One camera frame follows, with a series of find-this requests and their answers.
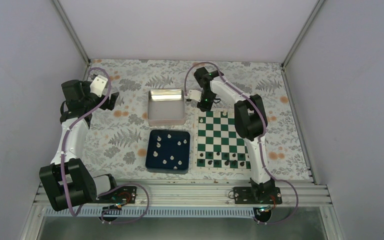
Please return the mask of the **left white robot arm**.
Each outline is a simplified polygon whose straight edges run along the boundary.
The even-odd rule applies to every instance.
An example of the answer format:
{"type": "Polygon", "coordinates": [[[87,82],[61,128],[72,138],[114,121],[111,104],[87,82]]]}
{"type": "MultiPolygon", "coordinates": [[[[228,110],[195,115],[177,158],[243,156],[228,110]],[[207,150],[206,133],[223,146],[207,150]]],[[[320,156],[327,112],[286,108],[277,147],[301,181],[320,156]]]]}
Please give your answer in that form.
{"type": "Polygon", "coordinates": [[[109,80],[94,75],[91,81],[69,80],[61,84],[65,97],[60,107],[62,134],[50,165],[41,167],[39,178],[54,211],[74,211],[74,207],[94,203],[99,196],[111,203],[119,188],[110,174],[93,177],[82,162],[84,144],[91,127],[92,112],[112,111],[119,93],[110,94],[109,80]]]}

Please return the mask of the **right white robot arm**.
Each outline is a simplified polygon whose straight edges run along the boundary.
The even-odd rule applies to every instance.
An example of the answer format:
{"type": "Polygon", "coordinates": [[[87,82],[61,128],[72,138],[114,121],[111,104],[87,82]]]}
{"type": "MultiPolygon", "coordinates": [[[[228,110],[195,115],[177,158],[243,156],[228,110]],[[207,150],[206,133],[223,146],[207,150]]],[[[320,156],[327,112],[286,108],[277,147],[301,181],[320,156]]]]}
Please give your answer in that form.
{"type": "Polygon", "coordinates": [[[270,196],[276,196],[278,188],[275,178],[267,169],[265,135],[268,121],[262,97],[258,94],[247,95],[229,82],[218,69],[209,72],[205,67],[200,67],[193,76],[202,88],[197,101],[198,109],[202,112],[210,111],[216,97],[220,97],[234,109],[235,130],[244,139],[250,157],[252,200],[262,204],[270,196]]]}

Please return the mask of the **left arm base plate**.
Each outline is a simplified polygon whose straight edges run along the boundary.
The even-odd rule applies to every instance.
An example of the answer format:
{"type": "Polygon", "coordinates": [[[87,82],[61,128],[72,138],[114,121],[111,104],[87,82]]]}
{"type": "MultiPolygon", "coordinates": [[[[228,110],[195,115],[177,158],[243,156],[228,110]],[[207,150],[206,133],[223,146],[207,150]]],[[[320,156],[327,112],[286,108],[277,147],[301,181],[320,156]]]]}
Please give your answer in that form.
{"type": "Polygon", "coordinates": [[[137,187],[132,185],[123,186],[114,192],[98,197],[92,203],[98,204],[134,204],[136,200],[137,187]]]}

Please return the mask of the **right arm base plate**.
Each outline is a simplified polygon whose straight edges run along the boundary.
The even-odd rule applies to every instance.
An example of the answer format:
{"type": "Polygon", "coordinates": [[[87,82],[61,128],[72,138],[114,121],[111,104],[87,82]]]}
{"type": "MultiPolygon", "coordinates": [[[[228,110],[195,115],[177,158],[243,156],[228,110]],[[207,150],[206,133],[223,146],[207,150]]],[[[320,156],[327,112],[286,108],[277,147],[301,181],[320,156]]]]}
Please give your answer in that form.
{"type": "Polygon", "coordinates": [[[237,186],[232,190],[233,199],[237,205],[280,205],[283,203],[279,187],[273,187],[264,191],[257,191],[251,187],[237,186]]]}

